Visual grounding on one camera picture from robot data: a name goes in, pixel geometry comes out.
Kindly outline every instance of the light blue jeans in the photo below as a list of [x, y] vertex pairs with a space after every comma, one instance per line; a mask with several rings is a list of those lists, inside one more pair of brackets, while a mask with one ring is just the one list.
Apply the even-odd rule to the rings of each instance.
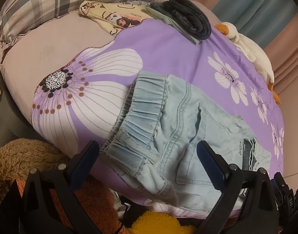
[[[141, 71], [101, 157], [149, 199], [208, 213], [220, 192], [197, 157], [201, 140], [227, 163], [269, 169], [271, 154], [240, 116], [229, 115], [184, 80]], [[240, 207], [238, 200], [235, 209]]]

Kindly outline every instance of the mattress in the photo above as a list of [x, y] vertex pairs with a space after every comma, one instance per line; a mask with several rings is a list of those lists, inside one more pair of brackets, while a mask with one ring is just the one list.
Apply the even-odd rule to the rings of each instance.
[[[108, 58], [114, 63], [104, 63]], [[281, 111], [253, 64], [214, 27], [210, 38], [196, 46], [154, 19], [125, 29], [114, 39], [75, 11], [22, 37], [5, 55], [2, 74], [25, 118], [72, 157], [90, 139], [100, 146], [105, 142], [140, 69], [178, 76], [203, 90], [229, 114], [240, 115], [272, 154], [270, 178], [283, 172]], [[52, 92], [50, 101], [44, 98], [49, 96], [44, 82], [59, 84], [67, 77], [68, 86], [60, 88], [63, 94], [58, 94], [59, 89]], [[128, 187], [101, 159], [92, 175], [134, 202], [146, 204], [146, 195]]]

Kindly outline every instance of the white flower print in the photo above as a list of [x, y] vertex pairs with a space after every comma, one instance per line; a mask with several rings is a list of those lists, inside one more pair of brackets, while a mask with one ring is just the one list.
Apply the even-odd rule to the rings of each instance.
[[214, 75], [216, 81], [226, 89], [231, 86], [231, 96], [236, 104], [239, 104], [241, 99], [242, 102], [248, 106], [248, 99], [245, 96], [247, 94], [245, 85], [243, 82], [237, 80], [237, 78], [239, 78], [237, 71], [233, 70], [229, 64], [224, 64], [216, 52], [214, 52], [214, 58], [216, 61], [208, 56], [209, 64], [218, 71]]
[[279, 146], [282, 144], [281, 142], [281, 138], [277, 136], [277, 133], [276, 133], [276, 129], [275, 129], [275, 126], [270, 123], [270, 126], [271, 126], [271, 135], [273, 137], [273, 143], [275, 144], [275, 147], [274, 147], [274, 150], [275, 150], [275, 155], [277, 156], [277, 159], [279, 158]]
[[257, 105], [257, 112], [259, 113], [259, 117], [262, 119], [263, 123], [265, 123], [268, 125], [268, 120], [267, 120], [267, 108], [266, 106], [263, 104], [263, 100], [261, 95], [259, 95], [256, 91], [256, 89], [253, 89], [251, 87], [251, 97], [252, 97], [252, 101], [254, 104]]
[[281, 128], [279, 131], [279, 136], [280, 136], [280, 146], [281, 146], [281, 153], [284, 153], [284, 128]]
[[129, 90], [95, 76], [131, 76], [142, 69], [141, 57], [129, 48], [99, 55], [113, 42], [102, 48], [85, 49], [67, 66], [42, 80], [36, 89], [32, 125], [70, 157], [78, 150], [80, 126], [102, 138], [109, 136]]

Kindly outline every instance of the yellow printed cloth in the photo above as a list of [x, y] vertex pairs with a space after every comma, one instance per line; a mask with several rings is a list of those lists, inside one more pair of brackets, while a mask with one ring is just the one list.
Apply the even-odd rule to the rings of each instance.
[[98, 23], [111, 35], [117, 35], [125, 28], [136, 26], [144, 19], [153, 18], [146, 12], [144, 5], [122, 3], [84, 1], [79, 13]]

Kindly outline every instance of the brown plush toy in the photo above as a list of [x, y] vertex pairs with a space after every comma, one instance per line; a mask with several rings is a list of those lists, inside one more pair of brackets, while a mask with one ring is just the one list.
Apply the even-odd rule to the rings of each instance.
[[[0, 148], [0, 203], [16, 179], [20, 193], [23, 193], [25, 181], [32, 168], [40, 171], [56, 168], [61, 163], [68, 163], [69, 158], [57, 148], [38, 140], [17, 139]], [[72, 228], [55, 190], [51, 195], [57, 212], [64, 225]], [[121, 226], [115, 199], [110, 189], [89, 176], [81, 190], [75, 196], [88, 216], [103, 234], [113, 234]], [[123, 227], [120, 234], [129, 234]]]

